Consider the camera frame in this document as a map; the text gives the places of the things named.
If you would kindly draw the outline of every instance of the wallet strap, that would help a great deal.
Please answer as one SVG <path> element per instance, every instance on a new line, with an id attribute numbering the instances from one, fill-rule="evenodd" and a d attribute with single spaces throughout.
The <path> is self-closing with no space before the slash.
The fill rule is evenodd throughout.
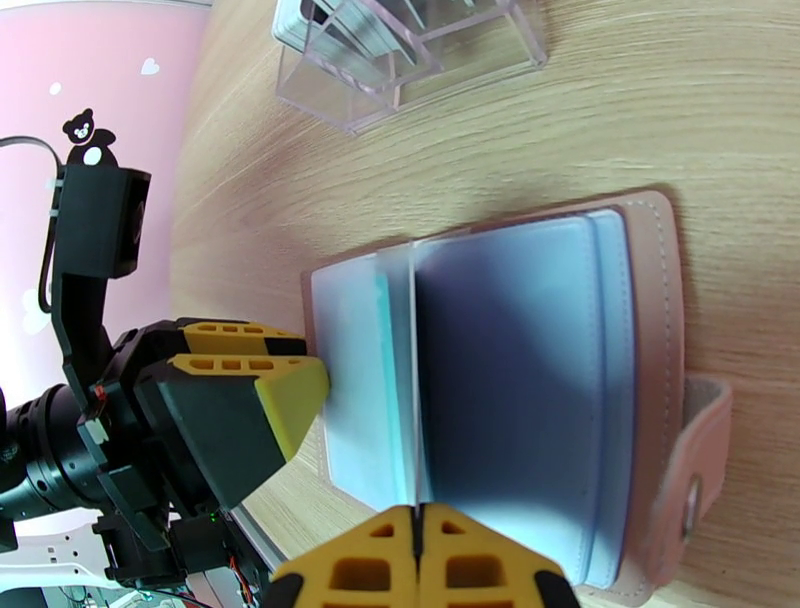
<path id="1" fill-rule="evenodd" d="M 722 491 L 732 404 L 727 382 L 688 376 L 685 426 L 672 450 L 646 545 L 647 578 L 656 586 L 675 578 L 686 542 Z"/>

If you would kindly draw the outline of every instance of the cable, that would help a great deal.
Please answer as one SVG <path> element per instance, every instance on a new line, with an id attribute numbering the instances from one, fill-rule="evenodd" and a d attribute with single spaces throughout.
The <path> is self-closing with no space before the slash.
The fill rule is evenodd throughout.
<path id="1" fill-rule="evenodd" d="M 67 598 L 67 600 L 69 600 L 71 606 L 85 606 L 86 600 L 89 599 L 89 591 L 86 589 L 86 587 L 83 588 L 83 598 L 79 600 L 72 597 L 72 593 L 67 593 L 64 591 L 63 587 L 58 587 L 58 590 L 65 598 Z"/>
<path id="2" fill-rule="evenodd" d="M 231 555 L 230 568 L 233 570 L 233 574 L 236 576 L 236 580 L 239 581 L 239 586 L 242 588 L 242 598 L 244 598 L 248 604 L 252 605 L 253 592 L 250 591 L 250 585 L 248 584 L 244 574 L 242 574 L 239 564 L 236 563 L 236 557 L 233 555 Z"/>
<path id="3" fill-rule="evenodd" d="M 193 597 L 188 597 L 186 595 L 181 595 L 180 593 L 172 593 L 171 591 L 150 591 L 149 589 L 146 591 L 146 593 L 154 593 L 156 595 L 171 597 L 176 600 L 181 600 L 183 603 L 188 604 L 189 606 L 195 606 L 196 608 L 213 608 L 208 604 L 204 604 L 200 600 L 196 600 Z"/>
<path id="4" fill-rule="evenodd" d="M 53 155 L 56 161 L 56 183 L 64 178 L 64 165 L 55 150 L 43 139 L 29 137 L 27 135 L 13 135 L 11 137 L 0 138 L 0 148 L 8 146 L 31 145 L 45 148 Z M 45 314 L 52 312 L 52 307 L 47 299 L 47 277 L 50 275 L 50 264 L 53 261 L 53 247 L 56 241 L 56 218 L 58 217 L 58 187 L 53 192 L 53 202 L 50 205 L 50 221 L 47 225 L 47 237 L 45 238 L 44 255 L 42 256 L 42 269 L 39 272 L 39 308 Z"/>

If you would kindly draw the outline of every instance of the bear sticker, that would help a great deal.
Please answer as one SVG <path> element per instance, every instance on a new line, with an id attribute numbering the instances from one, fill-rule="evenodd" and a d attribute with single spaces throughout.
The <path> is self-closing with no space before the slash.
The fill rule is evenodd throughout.
<path id="1" fill-rule="evenodd" d="M 118 167 L 117 159 L 109 146 L 117 136 L 108 129 L 95 129 L 94 111 L 86 108 L 75 118 L 64 123 L 73 147 L 67 157 L 68 165 L 109 165 Z"/>

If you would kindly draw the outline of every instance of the pink wall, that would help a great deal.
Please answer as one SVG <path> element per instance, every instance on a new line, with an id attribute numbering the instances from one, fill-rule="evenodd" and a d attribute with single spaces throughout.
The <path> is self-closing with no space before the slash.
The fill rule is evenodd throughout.
<path id="1" fill-rule="evenodd" d="M 153 175 L 139 270 L 109 288 L 112 340 L 170 316 L 175 167 L 207 17 L 206 9 L 134 2 L 0 10 L 0 136 L 41 137 L 66 161 L 72 143 L 62 126 L 91 108 L 96 128 L 116 136 L 109 149 L 119 164 Z M 0 149 L 0 386 L 10 405 L 62 380 L 52 328 L 29 291 L 52 175 L 45 151 Z"/>

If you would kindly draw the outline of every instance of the heart pattern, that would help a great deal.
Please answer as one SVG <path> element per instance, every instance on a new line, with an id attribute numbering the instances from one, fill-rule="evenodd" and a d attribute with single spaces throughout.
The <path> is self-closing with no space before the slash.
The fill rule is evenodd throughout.
<path id="1" fill-rule="evenodd" d="M 142 76 L 155 76 L 161 71 L 161 66 L 152 57 L 145 59 L 142 64 Z"/>

